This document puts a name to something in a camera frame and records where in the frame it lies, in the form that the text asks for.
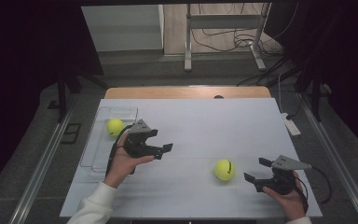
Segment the tennis ball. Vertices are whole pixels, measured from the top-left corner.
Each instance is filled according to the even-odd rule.
[[[124,123],[121,119],[110,119],[106,122],[106,131],[111,135],[119,135],[124,129]]]
[[[229,160],[221,160],[214,166],[214,174],[221,180],[230,180],[235,175],[234,163]]]

